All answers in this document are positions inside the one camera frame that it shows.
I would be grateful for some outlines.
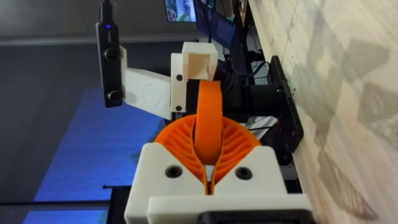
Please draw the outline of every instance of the wooden wall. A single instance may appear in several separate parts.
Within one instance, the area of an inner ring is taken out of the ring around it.
[[[320,223],[398,220],[398,1],[249,0],[305,137],[294,154]]]

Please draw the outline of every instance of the screw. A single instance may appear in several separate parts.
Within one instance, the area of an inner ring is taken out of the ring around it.
[[[179,166],[170,166],[166,169],[166,176],[168,178],[177,178],[182,175],[182,169]]]
[[[250,180],[253,177],[251,171],[246,167],[239,167],[235,170],[235,175],[241,180]]]

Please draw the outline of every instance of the white plastic mount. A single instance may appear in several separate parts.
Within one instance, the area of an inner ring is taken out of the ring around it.
[[[124,101],[136,108],[171,120],[172,112],[186,112],[189,79],[213,80],[218,53],[213,44],[184,42],[182,53],[172,53],[171,76],[128,68],[121,49]]]
[[[178,178],[168,178],[170,166],[182,168]],[[239,179],[240,167],[252,178]],[[274,151],[254,148],[205,195],[203,184],[159,143],[145,144],[132,183],[124,218],[127,224],[196,224],[199,214],[209,211],[289,210],[312,206],[304,194],[287,194]]]

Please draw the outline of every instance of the white clamp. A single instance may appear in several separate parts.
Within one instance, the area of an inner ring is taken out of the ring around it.
[[[168,120],[172,112],[186,112],[188,80],[213,80],[217,68],[214,44],[184,42],[182,53],[172,53],[170,77],[128,68],[126,49],[120,49],[124,101]]]

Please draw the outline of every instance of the computer screen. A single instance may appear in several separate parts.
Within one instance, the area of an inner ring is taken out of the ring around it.
[[[167,22],[196,22],[194,0],[164,0]],[[215,0],[201,0],[215,7]]]

